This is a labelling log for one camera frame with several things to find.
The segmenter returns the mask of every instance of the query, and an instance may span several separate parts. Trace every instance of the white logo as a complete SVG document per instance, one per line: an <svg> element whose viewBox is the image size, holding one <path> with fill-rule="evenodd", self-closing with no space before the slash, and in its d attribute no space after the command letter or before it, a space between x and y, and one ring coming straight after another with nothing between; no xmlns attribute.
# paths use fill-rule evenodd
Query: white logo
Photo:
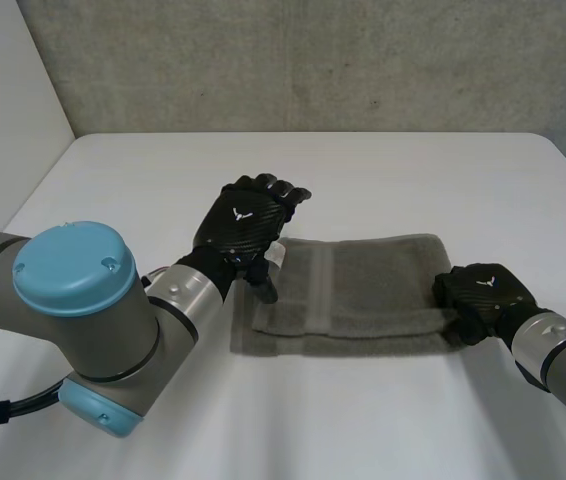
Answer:
<svg viewBox="0 0 566 480"><path fill-rule="evenodd" d="M487 285L488 287L493 287L495 280L496 278L492 277L492 280L488 280L487 282L476 282L476 283L478 283L479 285Z"/></svg>
<svg viewBox="0 0 566 480"><path fill-rule="evenodd" d="M242 213L237 212L236 208L233 208L232 210L234 210L234 216L236 217L237 222L239 220L243 219L243 218L248 218L248 217L251 217L252 215L254 215L252 212L246 213L245 215L243 215Z"/></svg>

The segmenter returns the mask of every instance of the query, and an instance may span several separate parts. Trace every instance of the black robotic glove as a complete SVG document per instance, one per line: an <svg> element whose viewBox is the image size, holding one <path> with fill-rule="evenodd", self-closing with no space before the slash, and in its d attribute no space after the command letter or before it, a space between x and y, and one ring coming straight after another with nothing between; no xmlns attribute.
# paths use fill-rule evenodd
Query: black robotic glove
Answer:
<svg viewBox="0 0 566 480"><path fill-rule="evenodd" d="M458 312L451 328L466 345L476 345L488 336L501 337L497 323L515 305L526 313L532 310L527 318L542 311L521 281L499 264L454 267L436 276L432 291L439 306Z"/></svg>
<svg viewBox="0 0 566 480"><path fill-rule="evenodd" d="M243 277L262 302L277 301L264 254L279 238L296 206L311 196L308 190L265 173L255 179L242 176L236 183L223 187L194 236L192 254L199 258L206 255L206 261L217 264L217 268L207 268L214 270L209 274L203 272L211 280L215 281L212 276L219 271L225 272L219 288L223 296L227 293L226 285L229 288L229 277Z"/></svg>

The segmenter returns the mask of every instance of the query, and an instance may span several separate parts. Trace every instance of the blue joint cover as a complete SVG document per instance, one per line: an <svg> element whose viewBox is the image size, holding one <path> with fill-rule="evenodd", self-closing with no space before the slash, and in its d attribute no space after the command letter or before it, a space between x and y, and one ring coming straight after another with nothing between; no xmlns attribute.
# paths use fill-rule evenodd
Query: blue joint cover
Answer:
<svg viewBox="0 0 566 480"><path fill-rule="evenodd" d="M12 267L19 297L54 317L104 310L129 291L136 276L134 257L121 235L96 222L46 230L23 246Z"/></svg>
<svg viewBox="0 0 566 480"><path fill-rule="evenodd" d="M127 437L143 417L118 403L65 379L59 389L59 401L86 422L115 437Z"/></svg>

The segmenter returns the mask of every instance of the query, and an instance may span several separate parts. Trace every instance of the folded towel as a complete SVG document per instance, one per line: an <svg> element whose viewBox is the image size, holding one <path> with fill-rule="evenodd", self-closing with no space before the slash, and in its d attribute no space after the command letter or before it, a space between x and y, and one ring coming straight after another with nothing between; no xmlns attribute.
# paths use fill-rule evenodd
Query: folded towel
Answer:
<svg viewBox="0 0 566 480"><path fill-rule="evenodd" d="M247 355L414 355L460 348L446 333L455 315L431 292L450 271L435 235L315 242L282 239L279 301L235 289L231 350Z"/></svg>

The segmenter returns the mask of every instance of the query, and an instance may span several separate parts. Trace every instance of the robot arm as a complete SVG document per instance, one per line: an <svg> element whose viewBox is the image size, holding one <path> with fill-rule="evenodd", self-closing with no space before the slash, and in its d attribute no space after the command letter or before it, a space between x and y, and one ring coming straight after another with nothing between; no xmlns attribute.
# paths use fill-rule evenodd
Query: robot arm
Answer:
<svg viewBox="0 0 566 480"><path fill-rule="evenodd" d="M105 225L71 223L32 239L0 233L0 329L56 344L74 369L60 402L126 436L217 316L235 279L276 300L264 253L309 197L271 175L227 185L192 253L147 291L123 239Z"/></svg>
<svg viewBox="0 0 566 480"><path fill-rule="evenodd" d="M525 379L566 406L566 318L538 307L502 265L454 267L433 290L441 306L457 310L454 330L465 344L500 338Z"/></svg>

